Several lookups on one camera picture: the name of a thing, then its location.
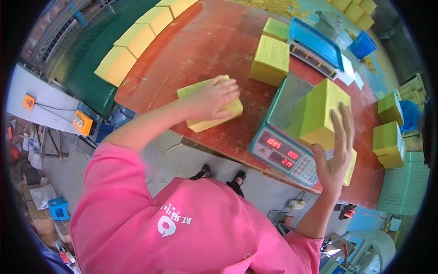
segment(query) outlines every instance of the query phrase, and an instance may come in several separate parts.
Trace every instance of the red light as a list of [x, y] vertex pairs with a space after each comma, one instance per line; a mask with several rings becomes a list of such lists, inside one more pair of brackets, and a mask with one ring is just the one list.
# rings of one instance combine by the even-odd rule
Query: red light
[[298, 154], [296, 154], [292, 150], [287, 153], [287, 156], [291, 157], [294, 160], [296, 160], [298, 158]]
[[276, 149], [279, 149], [281, 147], [281, 143], [279, 141], [275, 140], [274, 138], [269, 138], [266, 141], [266, 143], [268, 143], [269, 145], [272, 145]]
[[291, 167], [293, 165], [293, 163], [291, 161], [288, 161], [287, 159], [284, 159], [281, 163], [287, 167]]

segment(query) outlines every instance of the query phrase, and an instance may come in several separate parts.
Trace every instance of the orange control box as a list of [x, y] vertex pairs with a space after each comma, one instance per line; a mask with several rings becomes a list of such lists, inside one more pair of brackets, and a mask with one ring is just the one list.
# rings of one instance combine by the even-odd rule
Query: orange control box
[[89, 135], [93, 120], [80, 110], [76, 110], [73, 116], [73, 125], [83, 135]]
[[29, 94], [26, 94], [26, 96], [25, 96], [25, 100], [23, 101], [23, 106], [25, 107], [25, 108], [28, 108], [28, 109], [32, 109], [33, 108], [33, 106], [35, 105], [35, 98], [33, 98], [32, 96], [30, 96]]

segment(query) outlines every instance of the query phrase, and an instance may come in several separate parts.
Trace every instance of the blue plastic stool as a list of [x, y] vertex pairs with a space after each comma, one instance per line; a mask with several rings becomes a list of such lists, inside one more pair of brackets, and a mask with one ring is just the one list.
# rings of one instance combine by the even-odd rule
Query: blue plastic stool
[[373, 39], [371, 39], [371, 37], [363, 30], [359, 33], [353, 43], [351, 43], [349, 48], [358, 59], [364, 58], [378, 49]]
[[68, 202], [61, 196], [48, 201], [47, 206], [49, 207], [50, 215], [52, 215], [55, 221], [71, 219], [70, 214], [67, 212]]

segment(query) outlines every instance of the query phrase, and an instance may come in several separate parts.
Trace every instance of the right hand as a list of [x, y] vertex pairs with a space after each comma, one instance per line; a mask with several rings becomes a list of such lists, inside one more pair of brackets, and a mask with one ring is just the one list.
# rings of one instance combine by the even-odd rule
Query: right hand
[[240, 96], [239, 86], [235, 79], [220, 83], [222, 78], [222, 75], [216, 76], [206, 86], [182, 99], [190, 118], [207, 121], [231, 116], [229, 111], [220, 108]]
[[342, 123], [336, 112], [330, 110], [335, 130], [335, 157], [327, 161], [322, 146], [318, 144], [312, 146], [316, 173], [323, 191], [331, 192], [337, 197], [341, 194], [345, 173], [351, 161], [354, 140], [354, 121], [351, 109], [341, 103], [339, 111], [342, 114]]

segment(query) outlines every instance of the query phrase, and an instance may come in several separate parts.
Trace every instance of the sawdust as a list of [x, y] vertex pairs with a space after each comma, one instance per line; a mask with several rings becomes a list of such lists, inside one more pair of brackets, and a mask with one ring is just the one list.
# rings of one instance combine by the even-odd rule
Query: sawdust
[[[348, 29], [344, 29], [347, 33], [348, 33], [348, 35], [351, 37], [351, 39], [353, 39], [353, 40], [355, 40], [356, 39], [356, 35], [354, 35], [351, 31], [349, 31]], [[374, 73], [375, 75], [377, 75], [377, 71], [376, 71], [376, 69], [374, 68], [374, 64], [373, 64], [373, 60], [371, 59], [371, 57], [369, 57], [369, 56], [366, 56], [365, 58], [364, 58], [364, 60], [365, 60], [365, 65], [367, 66], [367, 68], [369, 68], [370, 69], [370, 71], [372, 72], [372, 73]]]
[[245, 6], [259, 8], [269, 13], [276, 13], [284, 17], [305, 19], [310, 16], [309, 10], [300, 9], [298, 0], [232, 0]]

